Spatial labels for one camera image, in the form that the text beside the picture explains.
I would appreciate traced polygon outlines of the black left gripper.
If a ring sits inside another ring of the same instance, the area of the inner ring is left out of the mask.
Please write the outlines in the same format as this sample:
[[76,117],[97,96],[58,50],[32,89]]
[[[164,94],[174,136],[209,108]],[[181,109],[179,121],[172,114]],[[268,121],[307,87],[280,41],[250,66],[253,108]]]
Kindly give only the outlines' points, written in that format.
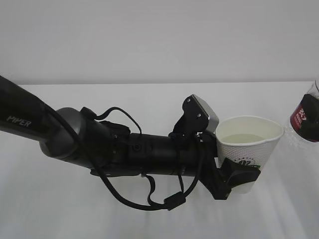
[[217,168],[214,157],[217,155],[216,137],[204,132],[186,137],[184,134],[169,134],[175,156],[169,167],[171,175],[192,176],[191,185],[185,190],[170,196],[170,199],[186,199],[198,182],[202,183],[216,200],[227,200],[231,193],[247,194],[261,174],[257,167],[245,166],[225,158]]

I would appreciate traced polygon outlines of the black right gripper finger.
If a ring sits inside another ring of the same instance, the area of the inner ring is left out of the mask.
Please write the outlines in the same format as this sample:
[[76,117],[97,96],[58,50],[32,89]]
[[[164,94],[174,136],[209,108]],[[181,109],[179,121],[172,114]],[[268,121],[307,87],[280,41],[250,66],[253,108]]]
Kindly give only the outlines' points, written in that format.
[[305,94],[301,106],[304,110],[306,119],[300,126],[300,135],[302,138],[311,141],[319,141],[319,101],[310,94]]

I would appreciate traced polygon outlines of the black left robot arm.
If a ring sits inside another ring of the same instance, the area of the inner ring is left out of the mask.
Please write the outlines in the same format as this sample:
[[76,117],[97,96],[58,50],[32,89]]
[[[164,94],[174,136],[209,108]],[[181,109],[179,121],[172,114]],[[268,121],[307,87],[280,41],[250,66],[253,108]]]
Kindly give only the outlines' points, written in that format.
[[0,128],[36,140],[52,158],[88,168],[104,178],[152,175],[189,176],[216,200],[231,189],[257,180],[260,169],[226,159],[217,166],[218,117],[196,95],[187,97],[183,115],[168,136],[132,133],[88,108],[53,110],[6,78],[0,80]]

